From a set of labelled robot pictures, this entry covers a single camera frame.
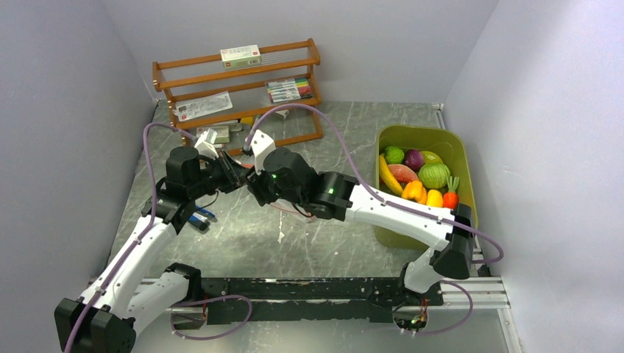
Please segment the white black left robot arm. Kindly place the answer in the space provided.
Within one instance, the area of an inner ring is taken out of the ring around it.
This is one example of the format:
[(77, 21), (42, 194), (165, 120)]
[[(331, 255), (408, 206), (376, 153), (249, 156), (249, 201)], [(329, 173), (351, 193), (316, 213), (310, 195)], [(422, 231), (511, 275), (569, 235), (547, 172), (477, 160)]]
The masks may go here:
[(63, 352), (131, 352), (139, 334), (166, 308), (204, 297), (201, 271), (174, 263), (138, 293), (156, 257), (198, 210), (196, 200), (244, 186), (248, 168), (225, 152), (208, 157), (177, 147), (166, 175), (152, 183), (137, 224), (118, 254), (78, 299), (62, 299), (54, 320)]

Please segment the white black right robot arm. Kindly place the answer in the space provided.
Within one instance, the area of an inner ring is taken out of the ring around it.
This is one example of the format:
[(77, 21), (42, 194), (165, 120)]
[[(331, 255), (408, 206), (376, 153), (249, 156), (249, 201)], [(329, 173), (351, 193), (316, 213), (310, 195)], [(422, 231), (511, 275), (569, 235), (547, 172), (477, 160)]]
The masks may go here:
[(468, 220), (452, 210), (384, 193), (353, 176), (317, 172), (284, 147), (244, 151), (254, 158), (249, 187), (259, 204), (281, 200), (303, 215), (371, 224), (425, 244), (425, 253), (406, 263), (400, 275), (397, 295), (403, 303), (416, 304), (442, 279), (469, 278), (474, 238)]

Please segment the green white box bottom shelf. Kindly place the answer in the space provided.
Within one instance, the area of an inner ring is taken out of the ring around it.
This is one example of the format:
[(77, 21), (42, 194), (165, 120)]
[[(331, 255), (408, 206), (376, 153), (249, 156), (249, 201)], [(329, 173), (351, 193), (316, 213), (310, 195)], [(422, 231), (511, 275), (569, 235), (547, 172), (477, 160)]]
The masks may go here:
[(203, 137), (208, 143), (226, 144), (230, 142), (230, 129), (228, 126), (203, 126), (196, 128), (196, 136)]

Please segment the green white box shelf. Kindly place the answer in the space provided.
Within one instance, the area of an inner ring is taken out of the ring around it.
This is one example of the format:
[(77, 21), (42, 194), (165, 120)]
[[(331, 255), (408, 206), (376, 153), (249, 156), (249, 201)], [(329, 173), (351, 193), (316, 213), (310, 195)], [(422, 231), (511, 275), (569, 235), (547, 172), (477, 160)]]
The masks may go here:
[(221, 49), (219, 53), (221, 63), (226, 70), (247, 68), (262, 63), (261, 52), (257, 45)]
[(228, 126), (203, 126), (196, 128), (196, 136), (203, 137), (208, 143), (226, 144), (230, 142), (230, 129)]

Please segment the blue black stapler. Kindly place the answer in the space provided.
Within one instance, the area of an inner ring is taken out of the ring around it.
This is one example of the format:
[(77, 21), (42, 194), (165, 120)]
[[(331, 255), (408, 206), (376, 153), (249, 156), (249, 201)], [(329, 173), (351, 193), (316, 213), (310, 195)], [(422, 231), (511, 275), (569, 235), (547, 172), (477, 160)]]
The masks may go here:
[(196, 230), (206, 233), (211, 224), (218, 220), (215, 215), (205, 208), (196, 207), (194, 213), (188, 219), (188, 223)]

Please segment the wooden three-tier shelf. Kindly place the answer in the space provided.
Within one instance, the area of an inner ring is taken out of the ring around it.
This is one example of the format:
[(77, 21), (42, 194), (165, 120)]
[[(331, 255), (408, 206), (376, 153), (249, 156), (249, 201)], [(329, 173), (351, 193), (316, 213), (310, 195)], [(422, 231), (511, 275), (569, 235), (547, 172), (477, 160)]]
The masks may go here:
[[(170, 124), (190, 132), (211, 124), (240, 121), (263, 115), (276, 106), (290, 110), (291, 104), (317, 107), (322, 96), (314, 69), (321, 55), (313, 38), (258, 49), (258, 65), (246, 68), (224, 67), (220, 54), (152, 63), (152, 84), (166, 97)], [(292, 79), (303, 90), (299, 98), (273, 99), (271, 82)], [(195, 118), (178, 116), (180, 108), (193, 100), (228, 99), (228, 107)]]

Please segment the coloured marker pen pack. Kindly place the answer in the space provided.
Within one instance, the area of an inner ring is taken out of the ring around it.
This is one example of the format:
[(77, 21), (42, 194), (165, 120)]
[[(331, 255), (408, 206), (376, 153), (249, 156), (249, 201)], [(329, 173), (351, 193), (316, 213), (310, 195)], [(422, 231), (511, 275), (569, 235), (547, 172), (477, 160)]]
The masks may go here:
[(266, 90), (273, 104), (313, 97), (310, 83), (305, 77), (294, 77), (267, 82)]

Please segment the green white box top shelf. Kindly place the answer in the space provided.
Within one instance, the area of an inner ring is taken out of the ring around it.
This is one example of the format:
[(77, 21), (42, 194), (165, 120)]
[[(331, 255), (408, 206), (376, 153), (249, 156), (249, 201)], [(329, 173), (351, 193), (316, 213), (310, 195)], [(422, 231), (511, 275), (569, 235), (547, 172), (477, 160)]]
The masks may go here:
[(261, 52), (257, 45), (221, 49), (219, 53), (221, 63), (226, 70), (247, 68), (262, 63)]

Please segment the yellow toy banana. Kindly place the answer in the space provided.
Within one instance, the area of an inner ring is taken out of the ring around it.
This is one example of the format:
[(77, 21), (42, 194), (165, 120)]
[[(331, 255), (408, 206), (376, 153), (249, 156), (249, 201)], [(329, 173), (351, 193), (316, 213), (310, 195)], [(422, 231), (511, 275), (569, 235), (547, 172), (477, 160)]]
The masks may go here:
[(394, 195), (400, 196), (403, 193), (402, 185), (396, 180), (390, 171), (386, 159), (382, 154), (378, 157), (378, 172), (383, 183)]

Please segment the green toy lime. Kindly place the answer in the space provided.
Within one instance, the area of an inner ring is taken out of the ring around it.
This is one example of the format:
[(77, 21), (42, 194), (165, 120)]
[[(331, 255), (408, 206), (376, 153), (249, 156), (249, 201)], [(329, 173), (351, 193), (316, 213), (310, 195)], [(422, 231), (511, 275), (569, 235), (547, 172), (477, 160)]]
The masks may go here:
[(405, 152), (396, 146), (387, 146), (383, 151), (384, 160), (388, 165), (402, 164), (405, 158)]

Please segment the orange toy bell pepper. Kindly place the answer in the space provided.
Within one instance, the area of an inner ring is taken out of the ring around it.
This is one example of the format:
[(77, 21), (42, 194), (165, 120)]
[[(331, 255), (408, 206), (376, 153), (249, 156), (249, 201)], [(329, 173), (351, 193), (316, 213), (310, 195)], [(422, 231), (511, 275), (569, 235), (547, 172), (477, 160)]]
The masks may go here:
[(428, 192), (420, 181), (409, 182), (401, 193), (401, 198), (414, 201), (419, 204), (426, 204)]

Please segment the purple toy onion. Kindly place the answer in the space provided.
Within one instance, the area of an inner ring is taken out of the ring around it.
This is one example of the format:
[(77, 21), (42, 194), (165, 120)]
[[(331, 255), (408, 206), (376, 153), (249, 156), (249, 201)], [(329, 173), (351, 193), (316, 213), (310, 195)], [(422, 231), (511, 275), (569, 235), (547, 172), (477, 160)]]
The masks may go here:
[(425, 164), (425, 158), (421, 151), (417, 149), (410, 149), (404, 154), (403, 164), (409, 167), (412, 171), (418, 172)]

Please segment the orange toy carrot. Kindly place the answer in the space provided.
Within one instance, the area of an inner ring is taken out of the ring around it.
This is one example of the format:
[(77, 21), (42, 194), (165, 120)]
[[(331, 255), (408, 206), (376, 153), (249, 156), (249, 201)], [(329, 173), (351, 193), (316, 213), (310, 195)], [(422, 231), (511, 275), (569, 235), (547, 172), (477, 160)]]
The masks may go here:
[(458, 176), (449, 176), (447, 180), (447, 192), (443, 195), (443, 207), (454, 210), (459, 203), (457, 194), (460, 178)]

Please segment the olive green plastic bin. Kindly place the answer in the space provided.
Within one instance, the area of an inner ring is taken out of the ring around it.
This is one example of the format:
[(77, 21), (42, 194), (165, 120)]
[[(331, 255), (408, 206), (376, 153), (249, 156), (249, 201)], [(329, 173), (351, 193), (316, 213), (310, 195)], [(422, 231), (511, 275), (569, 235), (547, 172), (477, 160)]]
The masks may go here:
[(373, 155), (374, 183), (372, 185), (386, 193), (390, 193), (391, 190), (383, 184), (378, 175), (378, 155), (388, 146), (395, 146), (402, 150), (430, 151), (437, 154), (450, 169), (451, 174), (460, 178), (457, 190), (458, 200), (461, 204), (471, 208), (471, 224), (475, 228), (478, 227), (469, 163), (464, 144), (459, 136), (445, 129), (421, 126), (391, 125), (380, 130)]

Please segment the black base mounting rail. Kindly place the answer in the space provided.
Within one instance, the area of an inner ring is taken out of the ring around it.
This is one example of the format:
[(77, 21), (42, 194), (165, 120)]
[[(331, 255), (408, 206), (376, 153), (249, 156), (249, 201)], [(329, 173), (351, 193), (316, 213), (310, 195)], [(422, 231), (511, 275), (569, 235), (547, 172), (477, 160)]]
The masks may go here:
[(202, 287), (179, 307), (198, 307), (209, 325), (250, 321), (366, 319), (391, 323), (401, 309), (441, 306), (440, 284), (425, 293), (397, 277), (268, 279), (204, 277)]

